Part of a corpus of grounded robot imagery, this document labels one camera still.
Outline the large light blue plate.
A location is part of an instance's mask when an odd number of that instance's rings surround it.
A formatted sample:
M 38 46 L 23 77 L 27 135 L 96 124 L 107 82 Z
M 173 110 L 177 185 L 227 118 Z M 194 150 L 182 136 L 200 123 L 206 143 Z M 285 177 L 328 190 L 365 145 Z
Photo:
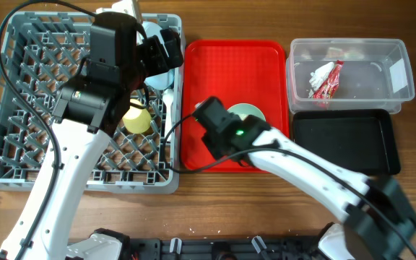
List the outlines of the large light blue plate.
M 162 30 L 161 26 L 157 23 L 147 21 L 144 21 L 142 25 L 148 37 L 156 35 L 160 43 L 162 45 L 164 44 L 164 40 L 160 32 Z M 145 79 L 144 83 L 155 90 L 166 90 L 174 83 L 174 70 L 171 69 L 166 73 L 148 77 Z

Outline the white napkin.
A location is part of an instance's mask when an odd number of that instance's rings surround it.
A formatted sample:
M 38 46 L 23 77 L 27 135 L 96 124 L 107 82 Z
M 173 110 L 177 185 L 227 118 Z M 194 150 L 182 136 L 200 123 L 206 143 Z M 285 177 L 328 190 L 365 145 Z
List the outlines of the white napkin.
M 328 78 L 330 72 L 334 68 L 335 63 L 329 62 L 319 68 L 317 68 L 314 72 L 311 72 L 311 78 L 309 79 L 309 83 L 311 84 L 311 89 L 309 90 L 309 98 L 313 97 L 313 94 L 317 92 L 317 90 L 322 86 L 324 81 Z

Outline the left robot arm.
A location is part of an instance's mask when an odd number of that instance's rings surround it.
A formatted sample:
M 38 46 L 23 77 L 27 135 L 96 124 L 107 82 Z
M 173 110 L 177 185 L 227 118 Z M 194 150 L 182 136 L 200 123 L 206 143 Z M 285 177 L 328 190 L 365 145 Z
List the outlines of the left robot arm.
M 123 12 L 95 15 L 90 53 L 59 90 L 50 145 L 0 259 L 66 259 L 74 215 L 89 176 L 148 77 L 183 64 L 180 35 L 148 35 Z

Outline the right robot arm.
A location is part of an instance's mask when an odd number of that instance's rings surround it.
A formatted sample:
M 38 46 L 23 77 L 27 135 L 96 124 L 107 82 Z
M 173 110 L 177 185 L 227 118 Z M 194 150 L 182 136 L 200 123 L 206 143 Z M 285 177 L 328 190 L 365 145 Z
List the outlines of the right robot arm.
M 329 259 L 398 259 L 411 243 L 416 212 L 391 176 L 370 178 L 300 147 L 266 121 L 227 111 L 217 97 L 192 113 L 217 163 L 242 162 L 284 179 L 326 207 L 338 220 L 319 239 Z

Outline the red snack wrapper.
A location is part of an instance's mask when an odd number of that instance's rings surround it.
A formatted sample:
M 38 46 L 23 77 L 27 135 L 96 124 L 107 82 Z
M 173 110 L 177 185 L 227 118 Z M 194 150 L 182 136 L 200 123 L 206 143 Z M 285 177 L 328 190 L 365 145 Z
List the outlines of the red snack wrapper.
M 322 86 L 313 94 L 312 99 L 316 100 L 317 105 L 322 108 L 329 107 L 329 100 L 331 100 L 335 92 L 339 88 L 339 76 L 344 65 L 343 61 L 335 61 L 334 68 L 330 72 L 328 78 L 324 81 Z

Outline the white plastic spoon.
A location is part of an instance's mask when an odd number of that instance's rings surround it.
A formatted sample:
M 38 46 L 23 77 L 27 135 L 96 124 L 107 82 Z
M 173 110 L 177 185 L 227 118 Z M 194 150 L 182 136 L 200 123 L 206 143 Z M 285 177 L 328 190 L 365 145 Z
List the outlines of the white plastic spoon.
M 172 128 L 172 105 L 173 105 L 174 94 L 173 90 L 168 88 L 162 94 L 162 100 L 166 108 L 165 118 L 165 140 L 169 142 L 171 140 L 170 130 Z

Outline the yellow plastic cup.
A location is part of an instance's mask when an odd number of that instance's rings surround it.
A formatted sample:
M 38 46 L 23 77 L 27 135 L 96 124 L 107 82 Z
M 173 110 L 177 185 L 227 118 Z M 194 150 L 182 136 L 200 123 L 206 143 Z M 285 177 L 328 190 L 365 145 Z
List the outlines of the yellow plastic cup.
M 150 112 L 144 108 L 131 106 L 124 114 L 122 121 L 126 130 L 132 134 L 142 134 L 150 128 L 152 117 Z

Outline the green bowl with food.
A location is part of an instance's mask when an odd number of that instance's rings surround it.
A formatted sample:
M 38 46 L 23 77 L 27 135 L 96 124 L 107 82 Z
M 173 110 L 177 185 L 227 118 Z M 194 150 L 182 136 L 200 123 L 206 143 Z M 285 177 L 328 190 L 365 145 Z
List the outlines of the green bowl with food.
M 238 115 L 242 120 L 244 120 L 247 116 L 256 116 L 263 121 L 266 120 L 261 110 L 249 103 L 238 103 L 232 105 L 227 111 Z

